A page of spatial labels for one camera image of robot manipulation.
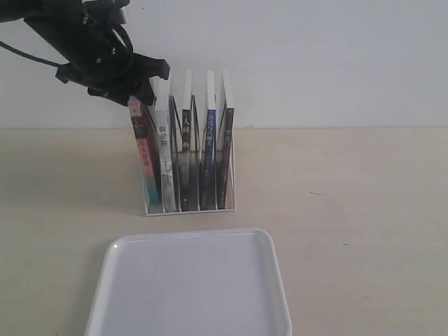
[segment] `beige table surface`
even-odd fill
[[[163,218],[132,137],[0,131],[1,336],[81,336],[120,236],[253,226],[294,335],[448,335],[448,129],[237,131],[237,212]]]

